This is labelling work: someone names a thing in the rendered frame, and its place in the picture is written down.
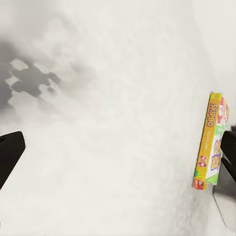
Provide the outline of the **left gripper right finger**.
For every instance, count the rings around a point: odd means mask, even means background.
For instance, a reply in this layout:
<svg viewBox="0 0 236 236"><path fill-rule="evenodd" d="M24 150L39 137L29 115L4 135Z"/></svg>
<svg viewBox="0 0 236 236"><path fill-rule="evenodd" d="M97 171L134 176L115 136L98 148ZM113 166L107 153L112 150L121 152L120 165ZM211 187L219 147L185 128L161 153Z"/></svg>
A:
<svg viewBox="0 0 236 236"><path fill-rule="evenodd" d="M220 148L223 151L223 155L236 170L236 133L224 131Z"/></svg>

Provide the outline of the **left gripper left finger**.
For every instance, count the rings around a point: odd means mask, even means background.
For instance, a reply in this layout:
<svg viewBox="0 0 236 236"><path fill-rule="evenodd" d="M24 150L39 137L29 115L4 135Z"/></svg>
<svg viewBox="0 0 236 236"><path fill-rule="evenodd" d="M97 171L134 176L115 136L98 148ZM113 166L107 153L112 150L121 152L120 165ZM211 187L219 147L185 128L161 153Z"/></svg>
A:
<svg viewBox="0 0 236 236"><path fill-rule="evenodd" d="M0 136L0 190L26 149L22 131Z"/></svg>

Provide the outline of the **board game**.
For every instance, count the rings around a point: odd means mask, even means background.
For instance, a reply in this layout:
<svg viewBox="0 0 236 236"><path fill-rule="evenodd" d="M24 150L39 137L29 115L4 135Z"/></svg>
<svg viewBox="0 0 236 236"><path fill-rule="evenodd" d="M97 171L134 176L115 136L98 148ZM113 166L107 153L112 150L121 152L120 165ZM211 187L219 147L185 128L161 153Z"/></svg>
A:
<svg viewBox="0 0 236 236"><path fill-rule="evenodd" d="M227 131L230 108L221 93L211 93L193 186L206 190L207 183L217 185L223 151L220 148ZM203 182L203 185L199 185Z"/></svg>

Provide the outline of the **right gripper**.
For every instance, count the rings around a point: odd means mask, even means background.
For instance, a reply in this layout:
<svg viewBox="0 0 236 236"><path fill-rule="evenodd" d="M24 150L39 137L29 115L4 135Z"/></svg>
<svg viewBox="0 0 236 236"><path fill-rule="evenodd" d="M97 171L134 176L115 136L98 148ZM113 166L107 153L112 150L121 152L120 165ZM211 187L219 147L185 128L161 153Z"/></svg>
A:
<svg viewBox="0 0 236 236"><path fill-rule="evenodd" d="M221 161L223 162L233 179L236 181L236 170L233 165L227 160L225 156L222 156Z"/></svg>

